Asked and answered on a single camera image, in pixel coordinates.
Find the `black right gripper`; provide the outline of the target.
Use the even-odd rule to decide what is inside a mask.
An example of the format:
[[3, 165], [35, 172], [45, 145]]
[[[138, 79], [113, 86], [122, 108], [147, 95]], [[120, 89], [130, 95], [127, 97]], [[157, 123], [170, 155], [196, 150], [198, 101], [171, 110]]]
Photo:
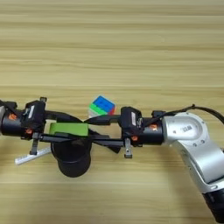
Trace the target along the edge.
[[[88, 118], [85, 123], [93, 125], [110, 125], [111, 123], [117, 123], [119, 115], [99, 115]], [[144, 128], [144, 130], [133, 135], [122, 129], [121, 138], [111, 138], [108, 135], [101, 135], [100, 133], [89, 130], [87, 140], [91, 143], [99, 144], [107, 147], [125, 147], [126, 158], [132, 157], [131, 147], [143, 147], [146, 145], [161, 145], [164, 141], [164, 132], [162, 121], [158, 120]]]

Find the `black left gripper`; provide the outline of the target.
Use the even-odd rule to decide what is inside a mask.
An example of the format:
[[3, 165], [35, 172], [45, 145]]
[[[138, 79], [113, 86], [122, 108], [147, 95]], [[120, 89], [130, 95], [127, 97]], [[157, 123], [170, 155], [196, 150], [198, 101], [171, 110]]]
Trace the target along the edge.
[[[81, 123], [81, 119], [63, 112], [47, 110], [45, 118], [63, 123]], [[26, 112], [19, 110], [18, 115], [5, 111], [1, 123], [1, 131], [3, 135], [20, 137], [24, 140], [31, 140], [35, 133], [42, 133], [45, 128], [45, 119], [42, 113], [39, 115], [33, 111]], [[72, 135], [68, 133], [40, 134], [38, 140], [45, 143], [63, 143], [74, 140], [79, 140], [85, 137]]]

